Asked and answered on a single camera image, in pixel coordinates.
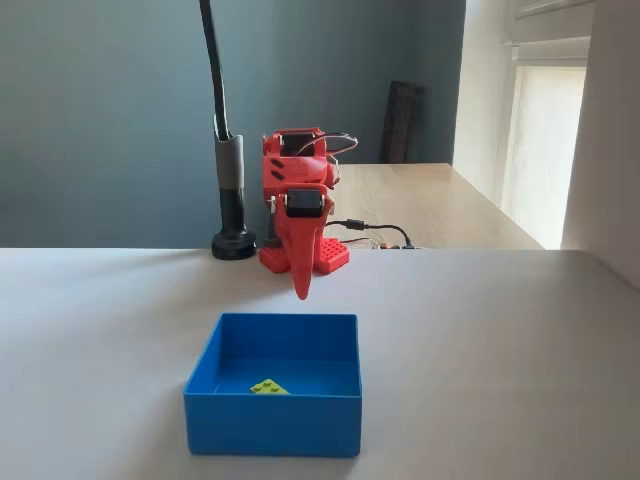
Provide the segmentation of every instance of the black cable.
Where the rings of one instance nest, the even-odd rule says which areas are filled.
[[[211,12],[209,0],[200,0],[200,13],[202,14],[202,26],[204,27],[204,36],[207,40],[207,51],[209,52],[209,63],[211,64],[211,79],[213,80],[213,96],[216,110],[214,118],[216,135],[218,135],[218,139],[227,141],[231,138],[231,134],[227,127],[224,82],[222,81],[222,68],[220,67],[216,32],[213,26],[213,13]]]
[[[369,237],[360,237],[360,238],[354,238],[352,240],[341,240],[340,243],[356,243],[356,242],[361,242],[363,240],[371,240]]]
[[[327,227],[331,225],[342,225],[343,227],[349,230],[396,230],[400,232],[404,236],[404,241],[407,244],[407,247],[413,247],[413,243],[411,243],[411,239],[407,232],[405,232],[402,228],[397,225],[367,225],[362,220],[339,220],[327,223]]]

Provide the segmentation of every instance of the wire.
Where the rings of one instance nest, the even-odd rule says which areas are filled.
[[[340,153],[344,153],[344,152],[348,152],[349,150],[353,150],[354,148],[356,148],[358,146],[358,139],[352,135],[349,135],[348,133],[323,133],[322,135],[318,135],[317,137],[315,137],[314,139],[310,140],[309,142],[305,143],[305,145],[298,150],[298,152],[296,153],[295,156],[300,155],[305,148],[319,142],[320,140],[326,140],[327,138],[340,138],[343,140],[349,140],[351,143],[345,147],[342,148],[337,148],[335,150],[327,150],[327,155],[338,155]]]
[[[339,221],[333,221],[333,222],[329,222],[327,223],[327,227],[330,227],[331,225],[341,225],[349,230],[396,230],[400,233],[402,233],[402,235],[404,236],[404,241],[406,243],[407,247],[413,247],[413,244],[411,243],[411,239],[409,238],[409,235],[407,235],[407,232],[405,232],[402,228],[398,227],[397,225],[368,225],[366,223],[364,223],[362,220],[339,220]]]
[[[341,240],[340,243],[342,243],[343,245],[347,245],[349,243],[356,243],[356,242],[363,242],[363,241],[369,241],[371,242],[371,244],[373,245],[374,250],[375,249],[379,249],[380,248],[380,244],[378,242],[376,242],[373,238],[371,237],[361,237],[361,238],[354,238],[352,240]]]
[[[327,155],[327,160],[329,161],[330,164],[336,167],[336,174],[334,175],[334,178],[333,178],[333,186],[335,186],[342,178],[342,172],[340,172],[340,165],[338,164],[338,159],[333,155]]]
[[[202,26],[204,36],[207,41],[207,51],[209,52],[209,63],[211,64],[211,79],[213,80],[213,96],[215,101],[214,125],[218,139],[227,141],[231,138],[229,127],[227,126],[227,109],[224,101],[224,82],[222,81],[222,67],[220,66],[220,56],[218,55],[218,44],[216,42],[216,32],[213,22],[213,13],[209,0],[200,0],[200,13],[202,14]]]

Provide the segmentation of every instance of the yellow-green lego brick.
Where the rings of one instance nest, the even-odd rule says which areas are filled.
[[[264,382],[256,383],[251,387],[251,391],[260,395],[289,395],[289,392],[270,378],[267,378]]]

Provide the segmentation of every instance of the blue container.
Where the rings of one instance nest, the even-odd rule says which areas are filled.
[[[289,395],[251,392],[268,378]],[[184,407],[193,454],[358,455],[356,316],[223,314]]]

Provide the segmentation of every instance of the blue-gray wall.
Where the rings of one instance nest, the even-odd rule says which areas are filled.
[[[448,29],[422,0],[212,6],[230,126],[245,136],[247,220],[259,233],[264,133],[351,132],[361,145],[342,160],[374,163],[391,80],[457,98],[449,64],[459,70],[459,58],[441,48],[461,44],[463,20],[447,17],[460,26]],[[432,44],[434,35],[445,38]],[[446,117],[444,130],[455,98],[430,114]],[[219,229],[212,106],[196,0],[3,2],[0,246],[207,246]],[[424,124],[416,133],[411,160],[451,160],[420,144],[431,138]]]

